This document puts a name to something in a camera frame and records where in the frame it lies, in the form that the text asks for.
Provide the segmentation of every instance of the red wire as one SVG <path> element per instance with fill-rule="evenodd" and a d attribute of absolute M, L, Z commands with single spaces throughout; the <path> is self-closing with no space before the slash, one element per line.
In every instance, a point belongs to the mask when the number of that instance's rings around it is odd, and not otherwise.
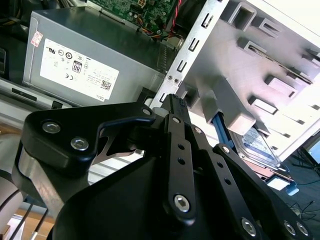
<path fill-rule="evenodd" d="M 175 27 L 175 25 L 176 25 L 176 20 L 177 20 L 177 17 L 178 17 L 178 12 L 179 12 L 179 7 L 180 7 L 180 5 L 181 5 L 181 2 L 182 2 L 182 0 L 179 0 L 178 4 L 177 4 L 176 7 L 175 7 L 174 18 L 173 18 L 173 20 L 172 20 L 171 32 L 174 31 L 174 27 Z"/>

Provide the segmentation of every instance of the silver screw head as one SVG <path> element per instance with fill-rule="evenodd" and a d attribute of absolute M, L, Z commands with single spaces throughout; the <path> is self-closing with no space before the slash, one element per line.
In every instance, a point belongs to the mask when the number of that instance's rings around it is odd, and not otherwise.
<path fill-rule="evenodd" d="M 61 127 L 58 123 L 55 123 L 53 121 L 47 121 L 44 124 L 42 124 L 42 129 L 48 134 L 57 134 L 60 132 Z"/>
<path fill-rule="evenodd" d="M 142 112 L 147 115 L 151 115 L 151 112 L 148 109 L 143 109 Z"/>
<path fill-rule="evenodd" d="M 230 150 L 229 148 L 227 148 L 226 146 L 222 146 L 222 149 L 225 153 L 229 154 L 230 153 Z"/>
<path fill-rule="evenodd" d="M 202 134 L 202 131 L 200 128 L 198 128 L 197 126 L 194 128 L 194 130 L 198 133 L 198 134 Z"/>
<path fill-rule="evenodd" d="M 174 204 L 181 212 L 184 213 L 188 212 L 190 209 L 190 204 L 188 200 L 180 194 L 174 197 Z"/>
<path fill-rule="evenodd" d="M 173 121 L 175 121 L 177 124 L 179 124 L 179 123 L 180 123 L 180 120 L 179 120 L 178 118 L 173 117 L 172 119 L 173 119 Z"/>
<path fill-rule="evenodd" d="M 85 151 L 89 147 L 89 143 L 82 137 L 75 137 L 71 140 L 71 146 L 78 151 Z"/>
<path fill-rule="evenodd" d="M 290 225 L 290 223 L 287 222 L 287 221 L 284 221 L 283 223 L 284 223 L 285 229 L 286 229 L 291 235 L 295 236 L 295 235 L 296 235 L 296 231 L 295 231 L 295 229 Z"/>
<path fill-rule="evenodd" d="M 257 235 L 255 226 L 245 217 L 241 218 L 241 225 L 250 236 L 255 237 Z"/>
<path fill-rule="evenodd" d="M 296 226 L 298 227 L 298 229 L 306 236 L 309 235 L 308 230 L 305 228 L 305 226 L 303 226 L 300 222 L 296 222 Z"/>

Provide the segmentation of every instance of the motherboard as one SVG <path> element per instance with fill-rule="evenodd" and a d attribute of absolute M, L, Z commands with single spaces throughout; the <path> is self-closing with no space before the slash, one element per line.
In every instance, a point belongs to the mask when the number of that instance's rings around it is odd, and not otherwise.
<path fill-rule="evenodd" d="M 90 0 L 115 16 L 142 27 L 147 34 L 162 31 L 177 0 Z"/>

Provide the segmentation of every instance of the sticker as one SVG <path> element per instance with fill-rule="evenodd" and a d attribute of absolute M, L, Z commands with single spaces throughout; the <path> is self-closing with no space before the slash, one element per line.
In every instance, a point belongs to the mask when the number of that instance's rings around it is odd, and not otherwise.
<path fill-rule="evenodd" d="M 79 93 L 108 100 L 119 71 L 54 41 L 45 39 L 40 76 Z"/>
<path fill-rule="evenodd" d="M 38 47 L 43 36 L 44 35 L 42 33 L 36 31 L 31 40 L 31 44 L 34 45 L 35 47 Z"/>
<path fill-rule="evenodd" d="M 250 128 L 250 130 L 243 136 L 242 142 L 249 153 L 268 162 L 274 161 L 273 153 L 255 128 Z"/>

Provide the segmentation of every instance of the robotic arm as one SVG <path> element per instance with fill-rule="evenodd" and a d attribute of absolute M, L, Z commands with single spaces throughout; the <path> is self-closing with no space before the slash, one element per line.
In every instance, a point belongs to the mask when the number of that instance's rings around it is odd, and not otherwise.
<path fill-rule="evenodd" d="M 306 224 L 225 144 L 212 148 L 184 100 L 38 111 L 15 183 L 56 218 L 52 239 L 312 240 Z M 144 150 L 89 186 L 91 164 Z"/>

